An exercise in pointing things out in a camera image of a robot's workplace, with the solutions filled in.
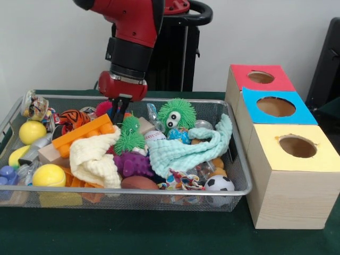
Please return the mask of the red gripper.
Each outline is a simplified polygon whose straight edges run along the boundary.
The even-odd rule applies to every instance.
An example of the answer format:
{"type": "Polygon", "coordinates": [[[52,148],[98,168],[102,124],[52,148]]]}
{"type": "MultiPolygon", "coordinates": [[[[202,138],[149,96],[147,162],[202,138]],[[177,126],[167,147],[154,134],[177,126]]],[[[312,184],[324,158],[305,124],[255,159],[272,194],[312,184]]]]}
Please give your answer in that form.
{"type": "Polygon", "coordinates": [[[98,88],[101,94],[112,100],[111,122],[115,124],[120,114],[120,120],[124,119],[125,112],[130,101],[144,99],[148,86],[146,80],[135,80],[113,74],[109,71],[101,72],[98,80],[98,88]],[[120,112],[118,105],[121,97],[120,112]]]}

